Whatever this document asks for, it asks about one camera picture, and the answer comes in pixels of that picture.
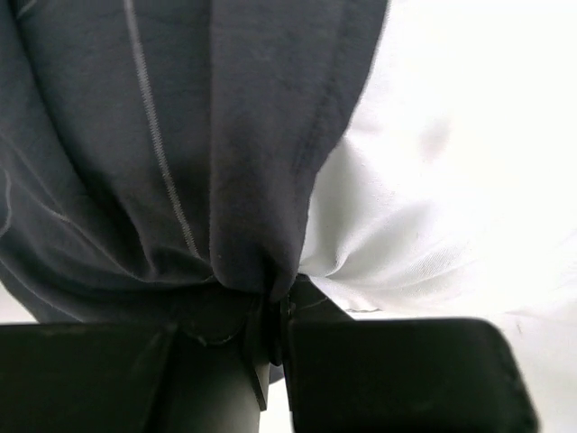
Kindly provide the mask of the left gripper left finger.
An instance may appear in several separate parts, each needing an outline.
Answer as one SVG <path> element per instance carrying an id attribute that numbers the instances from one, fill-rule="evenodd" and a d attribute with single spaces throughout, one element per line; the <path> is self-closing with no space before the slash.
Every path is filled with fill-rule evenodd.
<path id="1" fill-rule="evenodd" d="M 262 303 L 232 296 L 188 327 L 1 329 L 4 432 L 255 432 L 267 406 Z"/>

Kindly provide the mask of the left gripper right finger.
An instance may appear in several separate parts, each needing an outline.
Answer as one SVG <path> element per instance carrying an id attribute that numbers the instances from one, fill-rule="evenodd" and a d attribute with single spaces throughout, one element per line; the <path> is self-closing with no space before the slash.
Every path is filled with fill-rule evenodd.
<path id="1" fill-rule="evenodd" d="M 512 350 L 485 320 L 356 320 L 306 280 L 270 320 L 297 432 L 539 429 Z"/>

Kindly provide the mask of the white pillow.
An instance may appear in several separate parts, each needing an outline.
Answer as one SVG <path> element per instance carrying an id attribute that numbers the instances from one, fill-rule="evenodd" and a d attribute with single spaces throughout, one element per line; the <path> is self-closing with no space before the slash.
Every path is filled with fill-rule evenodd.
<path id="1" fill-rule="evenodd" d="M 356 318 L 490 320 L 575 431 L 575 2 L 391 2 L 300 270 Z"/>

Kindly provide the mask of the dark grey checked pillowcase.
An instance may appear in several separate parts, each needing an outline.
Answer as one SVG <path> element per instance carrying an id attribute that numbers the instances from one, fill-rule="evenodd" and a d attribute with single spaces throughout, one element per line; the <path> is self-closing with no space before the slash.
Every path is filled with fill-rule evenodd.
<path id="1" fill-rule="evenodd" d="M 41 322 L 163 321 L 298 275 L 383 1 L 4 1 L 1 281 Z"/>

